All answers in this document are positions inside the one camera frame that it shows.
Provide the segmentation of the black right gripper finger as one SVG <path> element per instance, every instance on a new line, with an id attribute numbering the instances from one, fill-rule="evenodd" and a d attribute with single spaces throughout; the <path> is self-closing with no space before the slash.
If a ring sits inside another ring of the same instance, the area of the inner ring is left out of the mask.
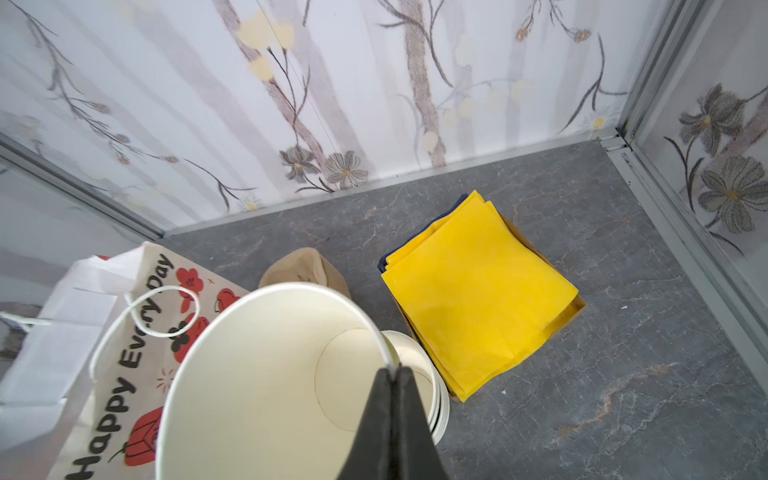
<path id="1" fill-rule="evenodd" d="M 340 479 L 446 479 L 412 370 L 376 373 Z"/>

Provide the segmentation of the green paper coffee cup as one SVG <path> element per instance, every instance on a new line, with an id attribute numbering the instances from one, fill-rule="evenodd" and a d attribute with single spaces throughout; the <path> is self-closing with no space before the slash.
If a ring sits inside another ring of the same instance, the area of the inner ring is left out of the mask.
<path id="1" fill-rule="evenodd" d="M 195 341 L 160 423 L 160 479 L 334 479 L 376 373 L 398 356 L 341 293 L 282 283 L 236 301 Z"/>

